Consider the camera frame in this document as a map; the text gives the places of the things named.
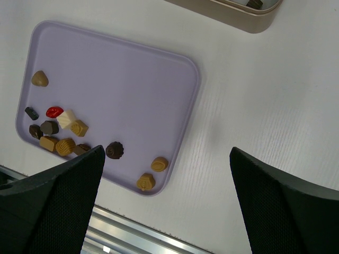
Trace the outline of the milk brown rectangular chocolate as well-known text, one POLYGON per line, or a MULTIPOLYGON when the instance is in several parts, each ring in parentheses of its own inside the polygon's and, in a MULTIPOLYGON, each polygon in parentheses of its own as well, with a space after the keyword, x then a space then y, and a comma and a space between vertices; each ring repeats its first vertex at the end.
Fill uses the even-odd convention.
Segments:
POLYGON ((263 2, 261 0, 248 0, 246 6, 255 10, 260 10, 263 6, 263 2))

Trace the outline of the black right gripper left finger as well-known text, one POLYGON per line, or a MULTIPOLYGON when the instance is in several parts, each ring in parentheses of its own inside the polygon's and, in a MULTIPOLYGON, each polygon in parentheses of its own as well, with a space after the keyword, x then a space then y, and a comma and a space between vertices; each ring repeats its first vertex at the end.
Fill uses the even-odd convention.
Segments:
POLYGON ((80 253, 104 162, 99 145, 1 185, 1 253, 80 253))

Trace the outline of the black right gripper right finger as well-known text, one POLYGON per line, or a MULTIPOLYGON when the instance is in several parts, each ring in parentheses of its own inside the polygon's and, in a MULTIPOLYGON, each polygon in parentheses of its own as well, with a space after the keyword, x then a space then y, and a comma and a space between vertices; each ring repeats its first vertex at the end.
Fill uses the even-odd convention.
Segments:
POLYGON ((229 159, 252 253, 338 253, 338 191, 236 147, 229 159))

